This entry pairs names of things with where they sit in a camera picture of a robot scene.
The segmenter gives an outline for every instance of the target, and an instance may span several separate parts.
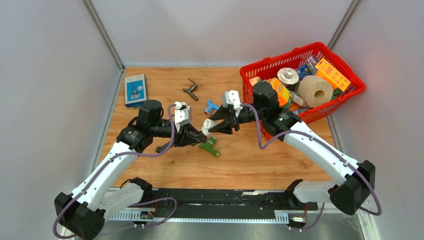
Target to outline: gray wall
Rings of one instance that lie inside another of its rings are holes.
[[[423,12],[423,1],[363,1],[334,48],[367,84],[334,117],[347,153],[376,165],[384,240],[424,236]]]
[[[91,171],[119,70],[83,3],[0,1],[1,239],[55,239]]]
[[[125,65],[246,65],[328,43],[351,0],[93,0]]]

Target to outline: blue box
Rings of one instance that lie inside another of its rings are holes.
[[[139,107],[147,100],[146,78],[144,74],[124,78],[125,107]]]

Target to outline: wooden table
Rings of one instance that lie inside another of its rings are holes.
[[[192,107],[192,124],[200,129],[207,115],[204,113],[210,99],[221,104],[221,94],[237,90],[243,101],[242,78],[239,68],[215,67],[137,67],[128,68],[125,76],[145,74],[147,97],[162,102],[166,108],[176,101],[186,102]],[[194,101],[183,88],[195,81],[198,101]],[[124,85],[111,119],[109,131],[102,151],[103,159],[111,149],[116,137],[128,122],[138,114],[138,109],[124,105]],[[324,140],[333,144],[325,118],[309,125]],[[215,157],[198,146],[171,148],[156,158],[137,158],[117,179],[113,186],[139,177],[154,188],[207,188],[207,189],[259,189],[284,190],[295,179],[328,181],[329,176],[302,152],[280,142],[273,142],[265,150],[258,147],[256,125],[246,123],[233,135],[214,134],[217,143],[214,148],[221,153]],[[153,144],[144,152],[155,153],[169,139],[154,138]]]

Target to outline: red basket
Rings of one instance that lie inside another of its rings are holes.
[[[243,78],[243,101],[245,103],[253,102],[252,85],[250,84],[249,79],[253,77],[260,77],[261,79],[275,78],[278,70],[281,68],[296,69],[299,66],[305,65],[305,59],[311,55],[316,55],[318,60],[325,58],[337,70],[339,70],[341,74],[350,80],[350,85],[346,91],[339,95],[336,99],[300,113],[298,116],[302,119],[302,121],[309,124],[318,119],[324,118],[332,114],[351,97],[365,91],[365,84],[354,74],[352,69],[339,56],[334,54],[324,43],[315,42],[303,47],[297,47],[291,52],[275,56],[273,58],[266,57],[261,61],[242,67],[240,69],[240,75]],[[264,131],[262,126],[260,128],[267,140],[272,138],[270,134]]]

